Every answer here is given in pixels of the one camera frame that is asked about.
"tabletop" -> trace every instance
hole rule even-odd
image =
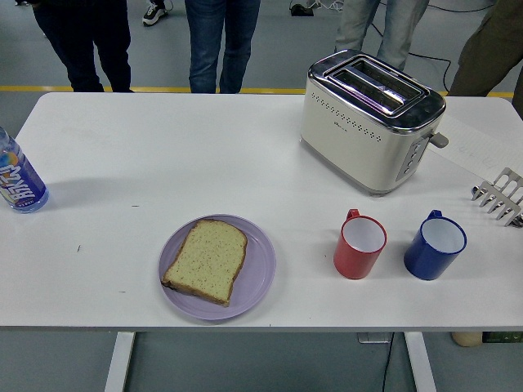
[[[27,215],[0,204],[0,327],[521,330],[523,231],[471,201],[481,174],[431,149],[401,187],[371,197],[303,145],[302,109],[303,96],[43,96],[17,140],[50,198]],[[448,98],[438,131],[449,146],[457,127],[460,143],[481,134],[523,147],[523,123],[505,100]],[[388,237],[357,281],[333,265],[351,208]],[[468,245],[427,282],[403,254],[433,209],[464,228]],[[177,230],[214,214],[262,230],[276,267],[251,309],[205,321],[164,295],[159,259]]]

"toaster vent hole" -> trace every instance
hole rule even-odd
[[[364,129],[361,124],[357,123],[355,120],[351,119],[350,117],[347,117],[344,113],[340,112],[339,109],[336,109],[332,105],[329,105],[327,102],[325,102],[324,99],[320,98],[314,92],[311,94],[311,97],[317,103],[321,104],[323,107],[325,107],[327,110],[329,110],[332,114],[336,114],[336,117],[341,118],[343,121],[345,121],[347,123],[347,125],[353,126],[355,129],[358,130],[358,132],[363,132],[364,135],[369,136],[373,140],[382,141],[381,136],[375,135],[374,132],[370,132],[369,129],[367,129],[367,128]]]

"black pants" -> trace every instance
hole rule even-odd
[[[104,91],[96,74],[94,45],[113,91],[130,91],[127,0],[97,0],[84,7],[43,2],[34,8],[34,17],[67,68],[74,91]]]
[[[468,39],[449,96],[486,96],[523,60],[523,0],[498,0]],[[523,70],[512,106],[523,118]]]

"white toaster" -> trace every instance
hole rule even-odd
[[[340,51],[308,73],[302,140],[371,194],[385,194],[416,171],[445,100],[405,73],[359,51]]]

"shoe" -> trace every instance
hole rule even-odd
[[[158,20],[167,14],[167,11],[165,10],[165,5],[163,2],[161,4],[157,4],[155,2],[149,2],[149,8],[147,8],[147,12],[145,13],[144,17],[142,18],[142,22],[144,22],[144,25],[146,26],[152,26]]]

